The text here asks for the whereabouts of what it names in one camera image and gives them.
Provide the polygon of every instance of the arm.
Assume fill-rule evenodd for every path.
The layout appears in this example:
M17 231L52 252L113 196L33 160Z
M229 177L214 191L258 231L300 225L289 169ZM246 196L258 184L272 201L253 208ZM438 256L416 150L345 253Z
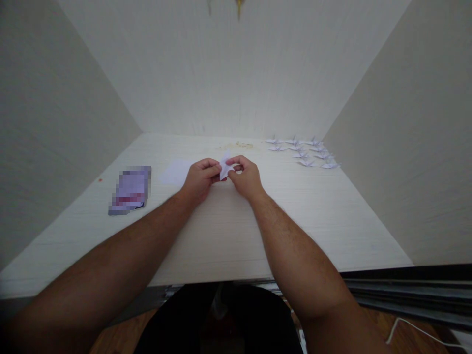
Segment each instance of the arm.
M305 332L313 353L388 353L373 323L322 249L264 191L257 166L238 156L227 161L237 191L250 203L270 269Z
M8 324L12 345L28 353L88 353L151 281L220 171L213 159L195 163L179 192L80 258Z

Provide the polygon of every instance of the left hand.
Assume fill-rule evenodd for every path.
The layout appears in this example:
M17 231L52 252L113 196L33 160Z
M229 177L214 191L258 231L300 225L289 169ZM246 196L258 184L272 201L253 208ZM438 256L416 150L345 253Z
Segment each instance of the left hand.
M203 202L212 184L220 181L220 163L211 158L195 162L188 170L187 179L180 190L182 195L196 203Z

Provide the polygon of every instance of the hand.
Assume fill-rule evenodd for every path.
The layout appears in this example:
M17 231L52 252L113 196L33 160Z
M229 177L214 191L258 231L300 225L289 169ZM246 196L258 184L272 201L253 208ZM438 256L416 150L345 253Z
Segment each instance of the hand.
M235 163L239 164L234 166L235 171L242 171L242 173L237 174L234 171L230 171L228 177L235 185L239 194L249 202L259 196L265 195L266 191L264 191L262 187L257 165L244 156L236 156L226 161L228 166Z
M206 158L195 162L188 170L187 179L180 193L200 204L207 198L211 185L220 181L220 172L221 166L216 160Z

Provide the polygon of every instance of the yellow object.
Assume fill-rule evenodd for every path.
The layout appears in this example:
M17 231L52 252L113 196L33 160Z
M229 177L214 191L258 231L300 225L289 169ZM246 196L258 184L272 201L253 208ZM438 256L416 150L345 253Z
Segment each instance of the yellow object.
M241 6L244 4L245 0L236 0L237 2L237 20L241 19Z

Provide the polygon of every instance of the purple package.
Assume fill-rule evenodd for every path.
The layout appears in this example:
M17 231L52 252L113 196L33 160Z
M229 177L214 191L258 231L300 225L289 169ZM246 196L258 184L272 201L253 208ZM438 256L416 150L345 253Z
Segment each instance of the purple package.
M126 215L144 207L148 199L151 166L133 166L119 176L108 215Z

